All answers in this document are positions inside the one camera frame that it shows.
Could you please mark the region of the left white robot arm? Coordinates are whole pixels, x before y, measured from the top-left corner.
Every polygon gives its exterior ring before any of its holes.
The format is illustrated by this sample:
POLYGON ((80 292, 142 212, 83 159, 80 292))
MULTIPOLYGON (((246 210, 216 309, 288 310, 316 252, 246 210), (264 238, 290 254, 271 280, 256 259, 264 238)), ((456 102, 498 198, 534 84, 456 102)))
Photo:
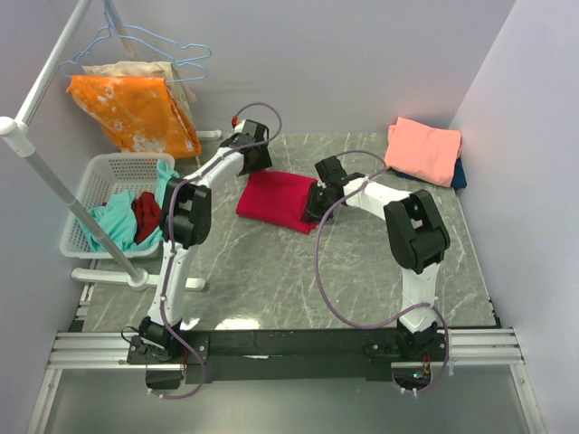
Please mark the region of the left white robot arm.
POLYGON ((272 166, 270 130, 244 119, 233 127, 209 161, 194 173, 167 182, 161 220, 163 259, 153 302, 138 327, 139 338, 160 363, 181 351, 176 337, 189 269, 212 226, 213 193, 233 178, 272 166))

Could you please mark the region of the magenta t-shirt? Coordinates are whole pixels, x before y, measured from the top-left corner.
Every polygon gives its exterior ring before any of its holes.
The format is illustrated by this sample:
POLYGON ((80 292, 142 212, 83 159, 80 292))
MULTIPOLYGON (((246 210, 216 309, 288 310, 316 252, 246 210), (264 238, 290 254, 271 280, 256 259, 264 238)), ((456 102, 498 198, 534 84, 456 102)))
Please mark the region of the magenta t-shirt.
POLYGON ((266 222, 304 234, 317 227, 306 222, 308 192, 316 180, 305 175, 262 170, 249 175, 236 207, 238 216, 266 222))

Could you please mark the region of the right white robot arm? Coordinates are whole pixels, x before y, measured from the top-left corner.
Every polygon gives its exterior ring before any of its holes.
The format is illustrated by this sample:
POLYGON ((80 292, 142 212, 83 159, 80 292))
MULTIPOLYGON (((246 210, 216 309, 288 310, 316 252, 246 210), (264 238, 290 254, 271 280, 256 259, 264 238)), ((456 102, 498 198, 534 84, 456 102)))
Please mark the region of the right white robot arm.
POLYGON ((337 156, 317 162, 315 168, 318 181, 308 190, 302 218, 318 224, 314 274, 320 295, 340 321, 356 328, 361 326, 342 316, 329 300, 319 271, 319 243, 325 223, 340 205, 380 218, 385 223, 392 256, 402 270, 402 311, 392 319, 363 328, 381 328, 398 322, 407 330, 397 338, 398 353, 409 361, 420 359, 429 349, 423 332, 442 323, 434 306, 435 288, 445 252, 451 245, 432 195, 426 190, 409 193, 379 184, 374 180, 377 174, 349 174, 337 156))

